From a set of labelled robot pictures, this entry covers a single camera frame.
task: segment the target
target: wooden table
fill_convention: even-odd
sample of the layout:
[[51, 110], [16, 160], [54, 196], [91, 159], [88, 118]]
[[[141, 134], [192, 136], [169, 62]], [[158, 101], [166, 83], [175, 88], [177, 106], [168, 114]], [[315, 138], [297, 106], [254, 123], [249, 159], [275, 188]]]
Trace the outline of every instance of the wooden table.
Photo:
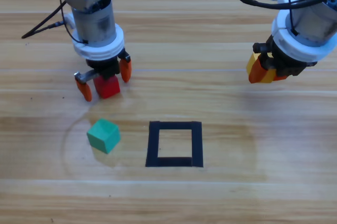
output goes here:
[[[336, 53], [298, 77], [250, 84], [252, 44], [276, 11], [113, 3], [133, 77], [87, 103], [73, 74], [89, 68], [63, 27], [21, 39], [58, 0], [0, 0], [0, 223], [337, 222]], [[122, 135], [109, 155], [86, 137], [100, 118]], [[201, 121], [204, 168], [146, 168], [154, 120]], [[160, 156], [190, 154], [190, 132], [161, 132]]]

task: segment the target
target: green cube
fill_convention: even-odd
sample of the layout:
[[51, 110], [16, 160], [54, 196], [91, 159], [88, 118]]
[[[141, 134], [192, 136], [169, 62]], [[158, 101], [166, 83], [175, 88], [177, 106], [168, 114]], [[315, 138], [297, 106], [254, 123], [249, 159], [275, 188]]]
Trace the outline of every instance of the green cube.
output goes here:
[[106, 154], [121, 140], [118, 126], [104, 119], [98, 120], [87, 132], [87, 136], [92, 147]]

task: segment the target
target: black tape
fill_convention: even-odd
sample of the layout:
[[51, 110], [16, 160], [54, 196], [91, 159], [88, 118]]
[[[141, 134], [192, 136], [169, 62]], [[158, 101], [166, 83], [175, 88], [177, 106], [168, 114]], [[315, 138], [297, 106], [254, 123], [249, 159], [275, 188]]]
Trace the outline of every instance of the black tape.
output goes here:
[[[160, 130], [192, 130], [192, 157], [158, 157]], [[151, 121], [146, 167], [204, 167], [201, 122]]]

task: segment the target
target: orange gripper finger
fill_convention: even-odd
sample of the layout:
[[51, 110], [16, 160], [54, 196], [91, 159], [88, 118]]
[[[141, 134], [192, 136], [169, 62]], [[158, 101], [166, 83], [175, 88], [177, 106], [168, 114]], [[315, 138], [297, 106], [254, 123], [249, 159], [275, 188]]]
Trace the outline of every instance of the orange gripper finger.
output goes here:
[[250, 71], [250, 74], [249, 74], [249, 81], [251, 83], [260, 83], [263, 78], [266, 76], [268, 70], [265, 70], [261, 63], [260, 63], [260, 60], [257, 59], [253, 66], [252, 66], [252, 69]]
[[275, 76], [274, 81], [285, 80], [285, 79], [287, 79], [287, 78], [288, 78], [287, 75], [285, 75], [285, 76]]
[[120, 70], [123, 81], [127, 83], [130, 80], [132, 74], [131, 60], [129, 62], [123, 59], [120, 60]]
[[78, 89], [80, 90], [80, 92], [83, 94], [85, 100], [87, 102], [91, 102], [93, 97], [91, 95], [91, 90], [90, 90], [90, 87], [87, 83], [83, 84], [83, 83], [80, 83], [77, 79], [75, 79], [76, 81], [76, 84], [77, 84], [77, 87]]

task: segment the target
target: wood grain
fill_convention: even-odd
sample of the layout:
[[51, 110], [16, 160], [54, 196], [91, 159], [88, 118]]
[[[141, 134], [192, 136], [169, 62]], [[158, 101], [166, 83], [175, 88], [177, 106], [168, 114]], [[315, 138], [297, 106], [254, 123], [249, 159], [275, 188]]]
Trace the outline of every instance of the wood grain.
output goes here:
[[[133, 77], [87, 103], [73, 73], [88, 67], [63, 28], [21, 39], [58, 0], [0, 0], [0, 223], [337, 222], [336, 51], [298, 77], [252, 85], [252, 44], [276, 11], [113, 3]], [[121, 130], [109, 155], [86, 138], [100, 118]], [[146, 168], [152, 120], [202, 121], [205, 167]], [[162, 132], [160, 156], [190, 153], [188, 138]]]

